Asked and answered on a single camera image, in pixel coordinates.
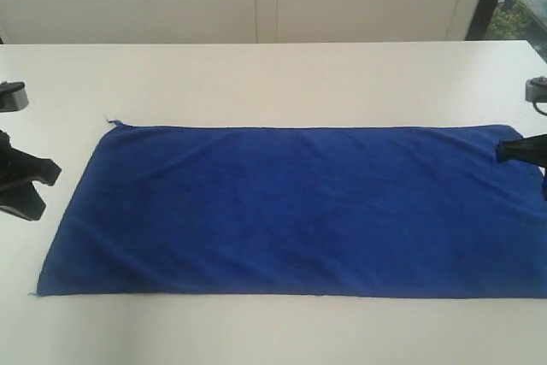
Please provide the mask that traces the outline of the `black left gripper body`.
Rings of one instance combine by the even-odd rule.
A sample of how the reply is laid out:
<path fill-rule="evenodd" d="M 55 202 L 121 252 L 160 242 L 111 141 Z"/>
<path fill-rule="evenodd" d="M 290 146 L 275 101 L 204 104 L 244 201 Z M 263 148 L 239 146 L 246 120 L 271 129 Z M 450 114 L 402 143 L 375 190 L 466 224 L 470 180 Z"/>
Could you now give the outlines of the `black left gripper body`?
<path fill-rule="evenodd" d="M 10 137 L 1 131 L 1 191 L 21 183 L 25 177 L 25 154 L 14 149 Z"/>

